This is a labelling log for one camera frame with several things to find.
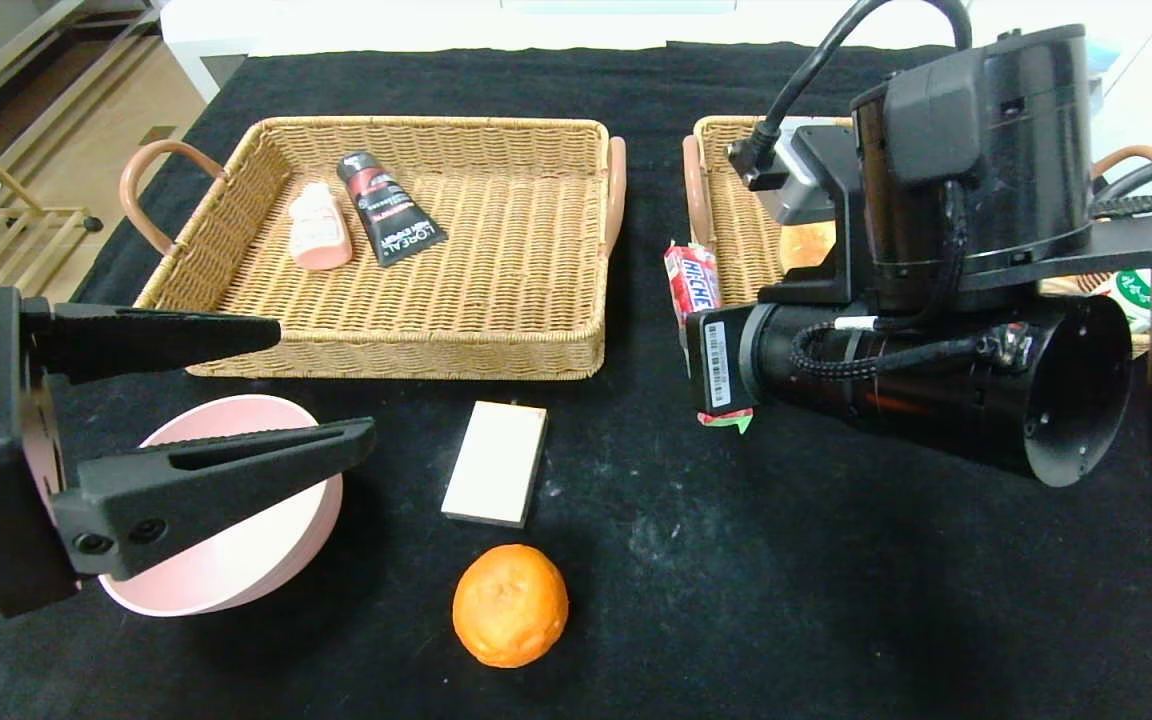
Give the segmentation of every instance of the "barcode label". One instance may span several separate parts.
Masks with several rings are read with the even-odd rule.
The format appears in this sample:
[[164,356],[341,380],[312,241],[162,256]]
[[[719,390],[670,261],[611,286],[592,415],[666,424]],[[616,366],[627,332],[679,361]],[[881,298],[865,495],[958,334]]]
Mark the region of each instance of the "barcode label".
[[708,402],[718,408],[732,402],[727,377],[727,332],[723,323],[705,325],[705,361],[708,364]]

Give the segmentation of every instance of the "red candy package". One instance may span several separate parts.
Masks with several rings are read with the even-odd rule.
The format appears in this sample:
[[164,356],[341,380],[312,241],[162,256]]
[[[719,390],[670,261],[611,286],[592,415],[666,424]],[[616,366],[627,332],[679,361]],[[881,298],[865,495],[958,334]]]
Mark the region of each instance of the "red candy package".
[[[669,249],[664,251],[664,270],[669,278],[669,300],[673,301],[673,314],[679,320],[679,343],[685,362],[687,316],[722,305],[722,295],[718,288],[718,263],[713,252],[704,245],[695,242],[685,247],[670,243]],[[753,409],[723,415],[696,414],[696,419],[707,429],[736,425],[741,434],[745,433],[753,418]]]

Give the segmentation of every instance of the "l'oreal tube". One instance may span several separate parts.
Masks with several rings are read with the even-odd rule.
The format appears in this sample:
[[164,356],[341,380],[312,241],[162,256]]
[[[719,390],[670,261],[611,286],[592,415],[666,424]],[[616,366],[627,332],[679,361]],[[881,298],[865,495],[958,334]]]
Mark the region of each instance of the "l'oreal tube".
[[416,205],[370,152],[344,156],[338,165],[338,175],[358,211],[381,268],[447,240],[444,228]]

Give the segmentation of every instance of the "screw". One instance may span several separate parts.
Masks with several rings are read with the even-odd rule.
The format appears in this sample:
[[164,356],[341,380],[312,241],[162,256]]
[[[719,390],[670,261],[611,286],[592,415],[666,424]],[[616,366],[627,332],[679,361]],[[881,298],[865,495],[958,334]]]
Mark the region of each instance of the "screw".
[[96,533],[78,533],[78,537],[74,538],[74,547],[77,547],[83,555],[104,555],[114,547],[114,541]]
[[132,528],[131,532],[127,533],[127,539],[137,544],[149,544],[162,537],[166,529],[168,529],[168,524],[164,523],[162,520],[142,520]]

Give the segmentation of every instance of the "sticker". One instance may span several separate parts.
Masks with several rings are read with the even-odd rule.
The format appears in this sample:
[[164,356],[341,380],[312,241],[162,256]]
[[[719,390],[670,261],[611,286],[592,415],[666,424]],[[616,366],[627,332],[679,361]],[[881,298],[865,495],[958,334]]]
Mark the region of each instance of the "sticker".
[[1124,272],[1116,274],[1115,283],[1119,286],[1119,293],[1123,295],[1123,300],[1143,310],[1149,310],[1151,306],[1149,304],[1149,300],[1151,300],[1149,282],[1140,276],[1138,270],[1124,270]]
[[732,379],[727,372],[726,323],[705,325],[705,355],[708,361],[708,402],[713,407],[732,402]]

